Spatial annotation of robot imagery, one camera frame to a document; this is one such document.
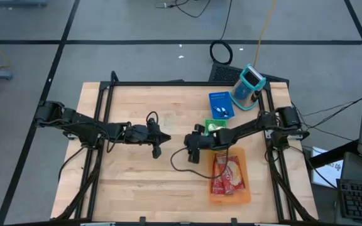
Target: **wooden tabletop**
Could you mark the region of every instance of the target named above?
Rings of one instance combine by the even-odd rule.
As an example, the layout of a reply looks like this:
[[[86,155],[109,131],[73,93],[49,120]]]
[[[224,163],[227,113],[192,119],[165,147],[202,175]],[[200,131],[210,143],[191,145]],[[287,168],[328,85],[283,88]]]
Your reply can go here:
[[[271,83],[275,108],[290,106],[285,83]],[[99,83],[84,83],[77,111],[93,117]],[[94,221],[137,222],[146,217],[148,222],[278,222],[275,199],[262,132],[240,139],[235,146],[245,149],[251,202],[243,205],[213,205],[209,202],[208,181],[189,172],[175,171],[170,156],[184,147],[184,136],[191,133],[196,123],[211,118],[208,93],[230,90],[231,87],[212,86],[116,86],[112,97],[109,122],[146,124],[146,115],[157,111],[162,132],[172,139],[161,145],[162,155],[151,157],[151,146],[117,144],[109,154],[104,152],[94,207]],[[101,118],[104,112],[102,105]],[[228,120],[232,128],[253,120],[259,107],[241,111],[234,106],[236,116]],[[301,149],[300,142],[290,141]],[[66,158],[80,147],[78,140],[69,141]],[[85,161],[83,152],[62,171],[52,217],[63,212],[80,186]],[[307,211],[317,218],[314,197],[302,153],[285,150],[288,177],[293,193]],[[199,164],[187,161],[188,154],[179,153],[174,164],[178,168],[195,169],[207,173],[205,154]],[[286,199],[280,189],[284,216],[288,218]],[[86,216],[89,194],[85,197],[82,216]]]

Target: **red snack package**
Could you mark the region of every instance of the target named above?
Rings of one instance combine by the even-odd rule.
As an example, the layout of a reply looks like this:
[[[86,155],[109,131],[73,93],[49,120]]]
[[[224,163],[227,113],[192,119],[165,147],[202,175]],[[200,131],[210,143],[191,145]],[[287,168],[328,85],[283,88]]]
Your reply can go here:
[[[219,164],[220,172],[226,167],[226,170],[221,176],[225,194],[233,194],[234,190],[245,188],[243,175],[239,168],[238,157],[235,155],[229,156],[227,166],[225,155],[216,155],[216,159]]]
[[[213,174],[212,176],[217,176],[220,174],[220,169],[219,169],[219,165],[216,161],[216,159],[214,159],[213,161]],[[224,187],[223,187],[223,182],[221,179],[221,176],[215,179],[212,179],[212,194],[217,194],[217,195],[223,195],[224,194]]]

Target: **blue box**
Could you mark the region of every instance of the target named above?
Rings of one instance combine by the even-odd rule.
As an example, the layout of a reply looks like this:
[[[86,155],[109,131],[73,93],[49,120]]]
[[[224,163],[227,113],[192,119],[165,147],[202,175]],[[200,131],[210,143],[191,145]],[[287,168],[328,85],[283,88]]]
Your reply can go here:
[[[209,93],[209,102],[211,103],[212,117],[214,119],[229,119],[234,117],[233,103],[229,92]],[[228,115],[225,117],[222,112],[215,110],[215,107],[224,108]]]

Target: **green object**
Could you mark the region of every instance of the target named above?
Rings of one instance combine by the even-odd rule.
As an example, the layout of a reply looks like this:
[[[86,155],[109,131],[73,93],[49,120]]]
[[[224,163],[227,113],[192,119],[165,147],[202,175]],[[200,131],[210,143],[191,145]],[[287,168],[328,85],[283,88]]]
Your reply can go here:
[[[205,135],[209,131],[217,130],[220,128],[227,128],[227,122],[224,119],[205,119]]]

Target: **orange tray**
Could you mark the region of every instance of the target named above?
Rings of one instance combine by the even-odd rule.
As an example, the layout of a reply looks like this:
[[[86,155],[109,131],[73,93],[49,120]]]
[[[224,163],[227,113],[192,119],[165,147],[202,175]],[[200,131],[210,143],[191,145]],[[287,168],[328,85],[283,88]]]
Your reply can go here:
[[[208,170],[209,174],[213,174],[213,161],[217,153],[226,153],[226,151],[208,151]],[[209,201],[214,204],[240,204],[249,203],[251,201],[250,184],[248,181],[248,172],[246,169],[245,150],[241,147],[231,147],[229,149],[229,155],[236,155],[238,157],[239,167],[241,174],[243,175],[245,189],[236,190],[232,195],[218,195],[212,194],[212,180],[209,180]]]

